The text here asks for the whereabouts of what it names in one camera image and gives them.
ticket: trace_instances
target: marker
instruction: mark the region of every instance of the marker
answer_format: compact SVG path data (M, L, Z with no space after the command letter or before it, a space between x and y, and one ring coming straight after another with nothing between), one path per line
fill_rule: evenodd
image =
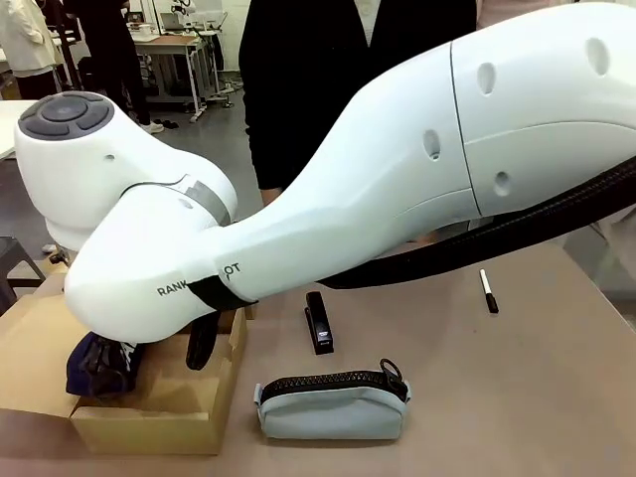
M486 295L486 303L488 304L488 310L491 313L499 313L499 307L497 306L497 300L495 300L495 295L493 295L492 290L490 289L490 284L488 283L488 277L486 276L486 270L483 268L479 270L479 275L481 276L481 284L484 287L484 294Z

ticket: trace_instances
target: circular button panel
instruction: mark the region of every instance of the circular button panel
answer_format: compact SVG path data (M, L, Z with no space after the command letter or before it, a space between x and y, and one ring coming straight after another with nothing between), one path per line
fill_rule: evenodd
M105 126L113 115L113 104L103 96L67 91L35 103L22 114L18 124L27 136L62 141L92 134Z
M49 101L42 108L42 117L55 122L67 122L83 115L87 101L77 96L60 96Z

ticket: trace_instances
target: pencil case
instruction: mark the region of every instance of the pencil case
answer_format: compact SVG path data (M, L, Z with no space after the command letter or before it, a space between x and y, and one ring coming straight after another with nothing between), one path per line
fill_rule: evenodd
M380 368L256 385L262 431L276 439L399 438L410 387L391 361Z

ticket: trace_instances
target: white coat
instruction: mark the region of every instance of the white coat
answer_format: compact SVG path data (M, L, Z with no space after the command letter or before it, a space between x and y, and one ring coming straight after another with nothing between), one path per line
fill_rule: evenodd
M34 0L0 0L0 48L14 72L37 71L62 62Z

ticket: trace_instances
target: workbench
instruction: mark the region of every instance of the workbench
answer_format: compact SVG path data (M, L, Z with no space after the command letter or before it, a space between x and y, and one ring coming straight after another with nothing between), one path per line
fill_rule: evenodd
M7 56L4 54L4 51L0 48L0 73L5 73L11 70L9 67L9 62L7 62Z
M35 101L0 101L0 161L13 152L13 130L18 119Z
M488 313L484 267L499 301ZM323 292L335 353L315 356L303 308ZM17 448L0 415L7 475L94 477L632 477L636 469L636 336L558 247L541 244L402 285L334 291L309 285L262 300L249 323L222 454L91 456L70 432ZM396 442L267 441L254 385L377 369L390 358L412 388Z
M152 60L153 72L157 78L159 94L147 96L148 102L183 102L192 101L195 112L190 121L195 122L207 108L207 101L222 101L230 105L226 95L219 86L219 72L214 54L205 42L191 35L164 35L151 41L135 40L138 55L149 56ZM177 78L174 57L183 56L188 67L190 96L170 94L168 84Z

